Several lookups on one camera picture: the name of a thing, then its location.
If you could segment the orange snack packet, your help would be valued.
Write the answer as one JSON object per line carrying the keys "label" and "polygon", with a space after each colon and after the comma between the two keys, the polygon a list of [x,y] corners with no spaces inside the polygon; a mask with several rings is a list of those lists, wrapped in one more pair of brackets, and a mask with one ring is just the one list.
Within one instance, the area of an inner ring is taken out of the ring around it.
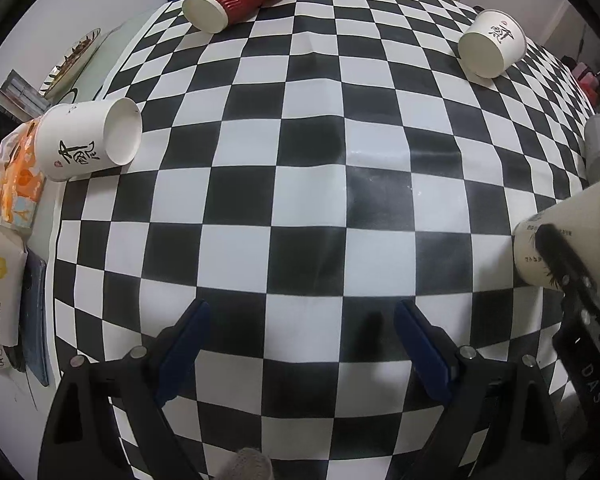
{"label": "orange snack packet", "polygon": [[24,122],[0,144],[0,226],[31,229],[45,176],[35,156],[35,136],[42,118]]}

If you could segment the patterned plate with food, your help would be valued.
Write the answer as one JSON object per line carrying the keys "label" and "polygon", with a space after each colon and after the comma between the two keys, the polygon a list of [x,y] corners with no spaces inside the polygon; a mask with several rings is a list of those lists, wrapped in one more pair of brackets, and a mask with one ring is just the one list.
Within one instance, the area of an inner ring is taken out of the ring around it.
{"label": "patterned plate with food", "polygon": [[103,39],[102,30],[95,28],[77,41],[46,76],[40,88],[41,96],[50,102],[69,88],[90,62]]}

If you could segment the white paper cup with calligraphy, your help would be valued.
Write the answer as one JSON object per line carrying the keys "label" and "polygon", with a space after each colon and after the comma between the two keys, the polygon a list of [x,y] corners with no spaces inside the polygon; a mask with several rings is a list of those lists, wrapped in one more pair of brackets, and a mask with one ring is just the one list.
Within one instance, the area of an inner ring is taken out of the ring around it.
{"label": "white paper cup with calligraphy", "polygon": [[519,62],[527,52],[524,30],[507,13],[486,9],[460,37],[458,53],[468,70],[493,79]]}

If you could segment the black white checkered tablecloth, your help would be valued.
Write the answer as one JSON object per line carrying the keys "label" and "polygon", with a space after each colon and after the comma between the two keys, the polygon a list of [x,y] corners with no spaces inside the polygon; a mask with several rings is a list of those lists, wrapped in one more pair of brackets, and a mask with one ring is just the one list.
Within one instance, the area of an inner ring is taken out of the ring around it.
{"label": "black white checkered tablecloth", "polygon": [[200,473],[258,448],[279,479],[397,479],[440,408],[393,328],[411,299],[488,359],[530,354],[557,406],[557,292],[527,286],[513,228],[584,183],[592,114],[543,47],[466,70],[453,0],[278,0],[219,35],[178,3],[99,89],[143,136],[69,182],[48,334],[63,370],[149,344],[195,299],[211,330],[164,411]]}

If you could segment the white paper cup near snacks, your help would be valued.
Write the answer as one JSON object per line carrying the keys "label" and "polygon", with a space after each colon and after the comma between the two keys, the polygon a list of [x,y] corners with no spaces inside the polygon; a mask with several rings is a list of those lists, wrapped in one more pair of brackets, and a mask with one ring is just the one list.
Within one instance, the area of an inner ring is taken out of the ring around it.
{"label": "white paper cup near snacks", "polygon": [[142,115],[129,98],[58,104],[40,119],[36,164],[56,182],[121,167],[140,148]]}

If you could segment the cream paper cup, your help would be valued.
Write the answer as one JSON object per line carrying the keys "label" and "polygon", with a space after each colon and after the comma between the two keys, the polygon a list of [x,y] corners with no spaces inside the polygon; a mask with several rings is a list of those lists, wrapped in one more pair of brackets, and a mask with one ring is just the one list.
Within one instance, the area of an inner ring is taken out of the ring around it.
{"label": "cream paper cup", "polygon": [[560,287],[562,279],[547,266],[562,252],[558,244],[577,255],[600,295],[600,180],[516,225],[514,261],[527,284]]}

